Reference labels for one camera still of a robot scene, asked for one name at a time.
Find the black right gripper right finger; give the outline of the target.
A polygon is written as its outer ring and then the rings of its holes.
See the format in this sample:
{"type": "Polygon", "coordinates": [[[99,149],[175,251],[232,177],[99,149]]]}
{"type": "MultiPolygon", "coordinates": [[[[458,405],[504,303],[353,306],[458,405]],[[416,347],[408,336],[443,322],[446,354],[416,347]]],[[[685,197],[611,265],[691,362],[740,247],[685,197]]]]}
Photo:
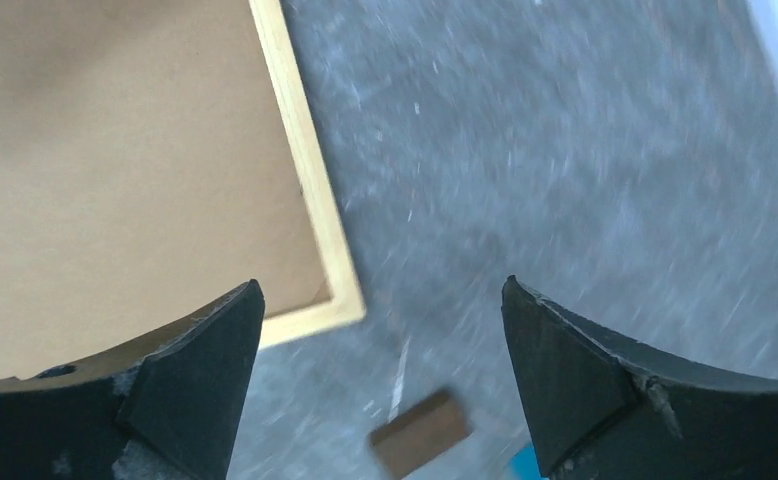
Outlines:
{"type": "Polygon", "coordinates": [[[547,479],[778,479],[778,380],[697,363],[509,277],[504,332],[547,479]]]}

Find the wooden picture frame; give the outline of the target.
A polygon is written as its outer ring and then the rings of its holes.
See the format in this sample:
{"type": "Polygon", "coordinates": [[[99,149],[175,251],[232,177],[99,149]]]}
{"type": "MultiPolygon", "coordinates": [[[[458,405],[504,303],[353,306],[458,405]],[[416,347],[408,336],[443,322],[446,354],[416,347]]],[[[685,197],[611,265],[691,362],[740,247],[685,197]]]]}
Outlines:
{"type": "Polygon", "coordinates": [[[277,1],[0,1],[0,379],[255,279],[268,347],[361,320],[277,1]]]}

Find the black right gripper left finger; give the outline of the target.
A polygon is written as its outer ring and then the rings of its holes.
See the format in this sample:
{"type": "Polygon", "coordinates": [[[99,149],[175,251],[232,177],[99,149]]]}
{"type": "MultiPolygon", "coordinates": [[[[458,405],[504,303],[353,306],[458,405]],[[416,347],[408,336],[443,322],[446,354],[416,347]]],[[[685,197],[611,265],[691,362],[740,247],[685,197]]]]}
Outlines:
{"type": "Polygon", "coordinates": [[[252,280],[108,350],[0,379],[0,479],[114,479],[135,455],[225,478],[264,313],[252,280]]]}

